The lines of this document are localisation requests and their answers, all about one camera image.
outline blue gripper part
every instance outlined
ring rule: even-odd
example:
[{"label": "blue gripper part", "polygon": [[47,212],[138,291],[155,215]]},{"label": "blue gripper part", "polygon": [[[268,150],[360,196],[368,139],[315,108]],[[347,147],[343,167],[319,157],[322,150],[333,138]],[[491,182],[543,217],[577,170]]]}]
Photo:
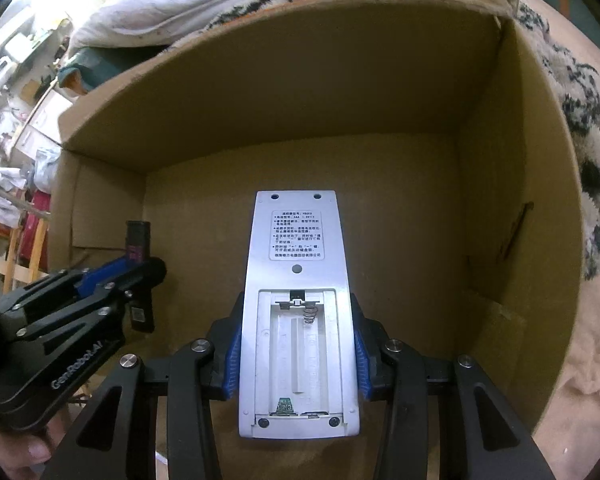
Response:
[{"label": "blue gripper part", "polygon": [[369,379],[369,358],[358,330],[353,331],[353,341],[356,347],[356,368],[358,371],[358,389],[365,399],[371,396],[371,380]]},{"label": "blue gripper part", "polygon": [[224,359],[224,380],[222,380],[222,392],[226,400],[231,399],[238,387],[240,377],[240,340],[242,337],[242,326],[239,324],[234,337],[231,339],[229,350]]},{"label": "blue gripper part", "polygon": [[111,278],[125,272],[129,268],[128,261],[125,256],[117,258],[108,264],[104,264],[97,269],[90,270],[83,277],[82,281],[76,285],[76,291],[80,298],[88,298],[96,286],[102,282],[108,282]]}]

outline battery spring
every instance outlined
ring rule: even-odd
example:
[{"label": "battery spring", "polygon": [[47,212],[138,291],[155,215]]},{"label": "battery spring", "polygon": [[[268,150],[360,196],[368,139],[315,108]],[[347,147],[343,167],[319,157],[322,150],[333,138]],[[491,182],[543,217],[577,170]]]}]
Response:
[{"label": "battery spring", "polygon": [[307,324],[311,324],[315,321],[315,316],[318,314],[318,307],[314,302],[305,303],[304,304],[304,313],[302,316],[304,317],[304,322]]}]

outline label sticker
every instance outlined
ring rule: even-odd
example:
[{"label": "label sticker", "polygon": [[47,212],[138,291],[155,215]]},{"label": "label sticker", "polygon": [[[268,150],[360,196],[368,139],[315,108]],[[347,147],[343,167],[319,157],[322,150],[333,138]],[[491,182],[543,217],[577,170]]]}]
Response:
[{"label": "label sticker", "polygon": [[140,323],[146,323],[146,317],[144,316],[144,310],[136,306],[131,307],[131,319],[139,321]]},{"label": "label sticker", "polygon": [[324,259],[320,211],[279,210],[271,216],[271,260]]}]

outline metal bolt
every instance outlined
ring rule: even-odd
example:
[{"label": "metal bolt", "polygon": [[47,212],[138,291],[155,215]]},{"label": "metal bolt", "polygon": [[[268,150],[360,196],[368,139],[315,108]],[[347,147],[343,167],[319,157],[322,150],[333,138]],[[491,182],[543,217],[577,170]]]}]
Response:
[{"label": "metal bolt", "polygon": [[209,350],[211,343],[206,339],[196,339],[193,343],[191,343],[191,349],[194,352],[206,352]]},{"label": "metal bolt", "polygon": [[464,368],[471,368],[474,365],[474,360],[470,356],[462,354],[458,357],[458,364]]},{"label": "metal bolt", "polygon": [[133,368],[137,364],[138,356],[136,354],[127,354],[120,358],[120,366],[123,368]]},{"label": "metal bolt", "polygon": [[400,351],[402,351],[403,346],[404,346],[404,343],[402,341],[400,341],[399,339],[389,339],[389,341],[387,341],[384,344],[384,347],[389,352],[400,352]]}]

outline finger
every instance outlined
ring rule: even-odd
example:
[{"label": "finger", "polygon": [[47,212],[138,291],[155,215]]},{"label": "finger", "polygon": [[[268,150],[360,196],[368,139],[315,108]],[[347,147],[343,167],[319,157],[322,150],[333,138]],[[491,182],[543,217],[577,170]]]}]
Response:
[{"label": "finger", "polygon": [[57,412],[54,418],[46,425],[46,434],[53,446],[53,450],[56,450],[70,425],[71,417],[69,409],[66,406]]},{"label": "finger", "polygon": [[0,431],[0,467],[17,470],[46,462],[51,458],[48,445],[32,435],[14,435]]},{"label": "finger", "polygon": [[38,480],[38,475],[36,475],[29,467],[7,469],[5,473],[9,480]]}]

